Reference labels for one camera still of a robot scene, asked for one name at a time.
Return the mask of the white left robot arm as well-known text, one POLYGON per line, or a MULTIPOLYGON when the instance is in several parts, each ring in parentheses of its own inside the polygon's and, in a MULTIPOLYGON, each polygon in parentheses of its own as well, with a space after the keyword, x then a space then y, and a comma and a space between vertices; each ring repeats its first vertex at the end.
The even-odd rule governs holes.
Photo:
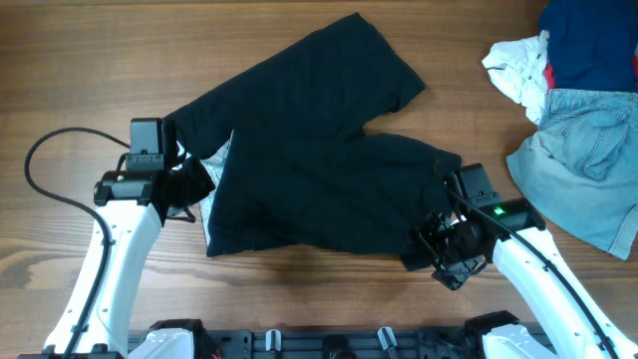
POLYGON ((42 358, 211 358, 214 344, 198 319, 154 324, 129 347, 131 315, 142 272, 169 219, 194 222, 191 205, 213 190, 203 166, 177 142, 179 126, 134 119, 127 152, 104 173, 88 207, 38 186, 36 192, 74 206, 94 220, 92 238, 71 298, 49 334, 42 358))

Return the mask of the black shorts garment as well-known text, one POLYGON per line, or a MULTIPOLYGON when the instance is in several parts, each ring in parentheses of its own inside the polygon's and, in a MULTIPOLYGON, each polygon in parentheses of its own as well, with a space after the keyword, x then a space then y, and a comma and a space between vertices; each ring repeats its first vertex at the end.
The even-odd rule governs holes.
POLYGON ((425 88, 361 15, 317 30, 169 115, 198 160, 224 162, 206 223, 215 257, 294 244, 433 263, 417 235, 452 208, 461 158, 364 126, 425 88))

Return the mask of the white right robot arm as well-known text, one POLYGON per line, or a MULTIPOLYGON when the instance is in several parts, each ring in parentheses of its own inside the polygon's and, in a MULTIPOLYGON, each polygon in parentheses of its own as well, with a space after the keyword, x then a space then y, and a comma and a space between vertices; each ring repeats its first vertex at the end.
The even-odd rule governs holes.
POLYGON ((427 217, 416 231, 433 257, 433 277, 450 290, 493 265, 518 291, 548 342, 541 344, 507 311, 466 322, 475 358, 634 358, 637 345, 600 309, 559 253, 544 220, 524 198, 501 200, 482 165, 434 173, 450 215, 427 217))

